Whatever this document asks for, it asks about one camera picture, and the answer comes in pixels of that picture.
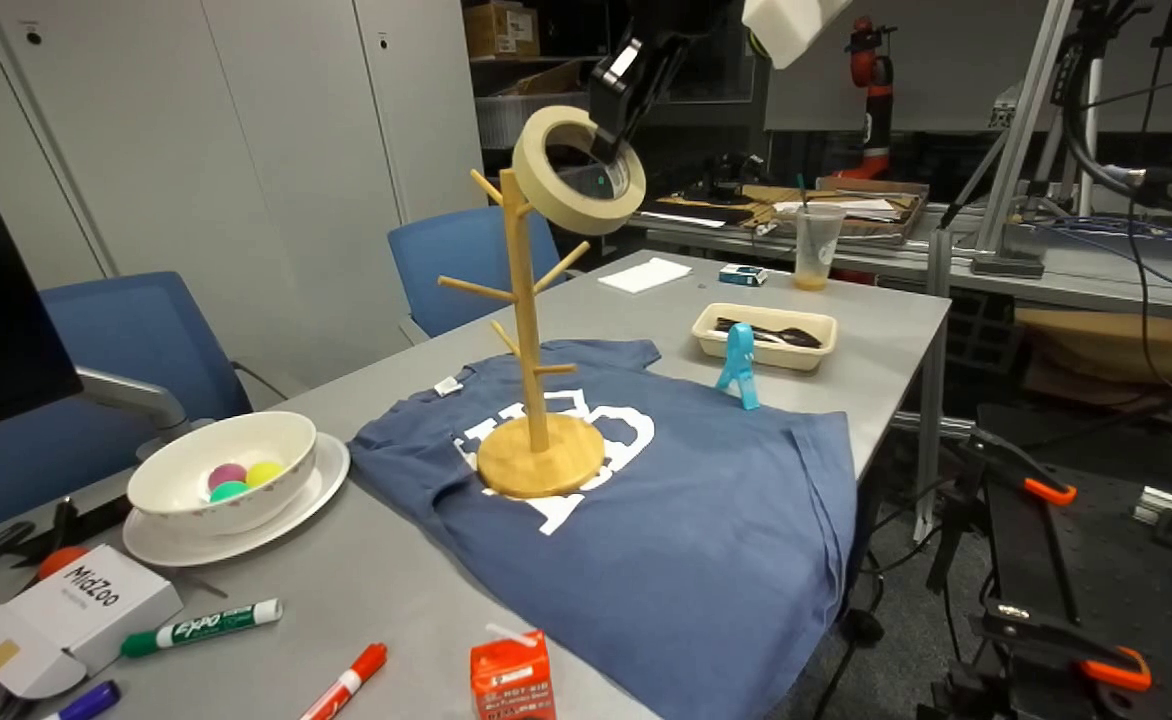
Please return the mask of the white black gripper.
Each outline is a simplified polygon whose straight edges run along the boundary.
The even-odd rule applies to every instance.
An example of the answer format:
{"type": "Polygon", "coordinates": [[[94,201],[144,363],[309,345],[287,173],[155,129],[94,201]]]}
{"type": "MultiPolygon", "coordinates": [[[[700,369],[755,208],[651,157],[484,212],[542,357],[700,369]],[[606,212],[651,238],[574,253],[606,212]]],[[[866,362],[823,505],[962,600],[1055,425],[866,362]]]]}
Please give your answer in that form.
{"type": "Polygon", "coordinates": [[[692,34],[628,34],[621,48],[591,69],[599,150],[621,150],[633,137],[634,105],[661,97],[692,48],[692,34]]]}

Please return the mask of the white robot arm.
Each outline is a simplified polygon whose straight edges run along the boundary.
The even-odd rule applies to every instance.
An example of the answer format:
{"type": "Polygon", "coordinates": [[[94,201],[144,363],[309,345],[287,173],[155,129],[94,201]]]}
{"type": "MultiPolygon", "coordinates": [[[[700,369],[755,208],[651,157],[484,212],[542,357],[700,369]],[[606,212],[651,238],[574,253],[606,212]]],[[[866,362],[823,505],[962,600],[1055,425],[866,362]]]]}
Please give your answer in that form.
{"type": "Polygon", "coordinates": [[[621,48],[591,69],[591,150],[611,157],[666,91],[689,52],[719,30],[744,30],[773,69],[795,66],[853,0],[628,0],[621,48]]]}

